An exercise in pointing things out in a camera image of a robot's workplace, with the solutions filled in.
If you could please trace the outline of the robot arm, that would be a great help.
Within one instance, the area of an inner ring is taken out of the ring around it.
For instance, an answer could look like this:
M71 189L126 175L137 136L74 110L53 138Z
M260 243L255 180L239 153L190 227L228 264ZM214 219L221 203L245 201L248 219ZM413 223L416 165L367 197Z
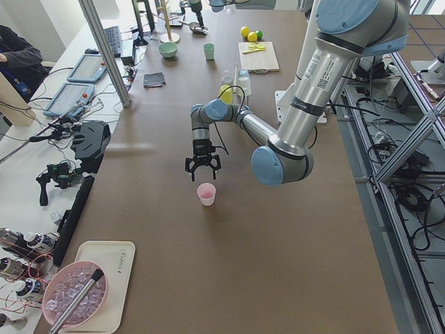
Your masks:
M348 64L359 57L404 48L409 16L409 1L319 1L311 14L317 24L314 53L279 128L272 128L244 104L214 99L195 105L191 109L193 156L186 158L185 171L194 175L200 166L219 170L209 126L235 122L259 144L251 165L262 184L277 186L305 179L314 165L307 139Z

